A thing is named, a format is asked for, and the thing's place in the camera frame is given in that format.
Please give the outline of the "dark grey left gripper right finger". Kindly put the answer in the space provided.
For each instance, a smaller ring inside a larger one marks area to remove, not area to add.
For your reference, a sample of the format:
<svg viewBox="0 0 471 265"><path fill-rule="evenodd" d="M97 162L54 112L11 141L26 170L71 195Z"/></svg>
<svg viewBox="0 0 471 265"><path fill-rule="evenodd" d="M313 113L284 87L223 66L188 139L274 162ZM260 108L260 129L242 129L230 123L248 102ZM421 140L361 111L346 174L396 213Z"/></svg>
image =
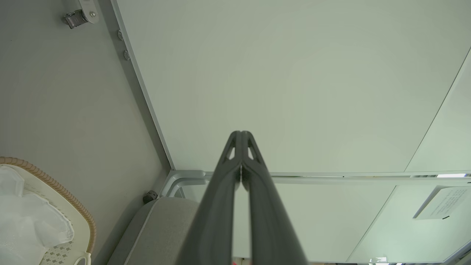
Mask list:
<svg viewBox="0 0 471 265"><path fill-rule="evenodd" d="M241 181L249 194L253 265L308 263L254 136L242 132Z"/></svg>

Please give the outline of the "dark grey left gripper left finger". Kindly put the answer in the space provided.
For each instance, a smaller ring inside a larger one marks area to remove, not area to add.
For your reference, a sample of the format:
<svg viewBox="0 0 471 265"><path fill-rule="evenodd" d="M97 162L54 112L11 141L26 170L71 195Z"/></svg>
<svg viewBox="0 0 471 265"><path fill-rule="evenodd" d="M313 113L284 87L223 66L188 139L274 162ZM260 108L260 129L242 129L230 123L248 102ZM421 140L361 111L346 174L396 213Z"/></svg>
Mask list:
<svg viewBox="0 0 471 265"><path fill-rule="evenodd" d="M234 131L229 136L180 249L178 265L233 263L234 191L240 180L241 134Z"/></svg>

